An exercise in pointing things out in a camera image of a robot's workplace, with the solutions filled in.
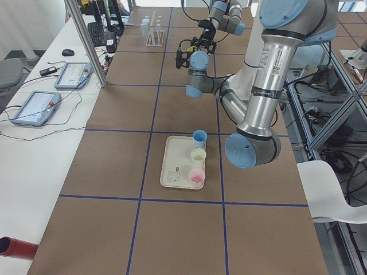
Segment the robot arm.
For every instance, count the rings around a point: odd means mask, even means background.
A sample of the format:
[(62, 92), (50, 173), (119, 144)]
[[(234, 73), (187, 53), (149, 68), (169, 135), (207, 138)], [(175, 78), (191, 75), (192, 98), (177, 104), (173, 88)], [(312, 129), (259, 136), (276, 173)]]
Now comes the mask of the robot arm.
[(242, 21), (243, 8), (238, 1), (210, 1), (207, 19), (200, 19), (198, 27), (203, 31), (199, 38), (193, 37), (190, 46), (214, 54), (218, 41), (214, 40), (217, 31), (241, 36), (245, 29)]
[(262, 2), (259, 19), (264, 46), (247, 103), (230, 88), (226, 77), (210, 77), (206, 72), (209, 56), (216, 49), (216, 32), (240, 36), (244, 31), (238, 1), (211, 1), (208, 17), (198, 22), (202, 34), (190, 40), (193, 51), (177, 50), (176, 67), (188, 69), (186, 94), (194, 98), (214, 94), (236, 122), (236, 132), (225, 142), (225, 153), (233, 166), (252, 168), (279, 156), (281, 143), (271, 123), (291, 61), (297, 48), (335, 37), (337, 12), (337, 1)]

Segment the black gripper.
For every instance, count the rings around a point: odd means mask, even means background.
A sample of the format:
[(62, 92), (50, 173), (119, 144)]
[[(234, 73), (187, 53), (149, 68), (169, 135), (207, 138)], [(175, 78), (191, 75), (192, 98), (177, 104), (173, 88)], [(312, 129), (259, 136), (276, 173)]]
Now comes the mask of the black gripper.
[(214, 41), (218, 27), (217, 23), (218, 20), (213, 18), (199, 20), (198, 27), (203, 28), (203, 31), (199, 38), (192, 38), (191, 46), (199, 49), (205, 48), (209, 54), (214, 54), (217, 46), (217, 43)]
[(181, 67), (189, 68), (190, 66), (190, 56), (192, 53), (188, 50), (185, 52), (182, 51), (181, 45), (184, 41), (190, 40), (182, 40), (178, 45), (175, 57), (175, 66), (177, 69), (180, 69)]

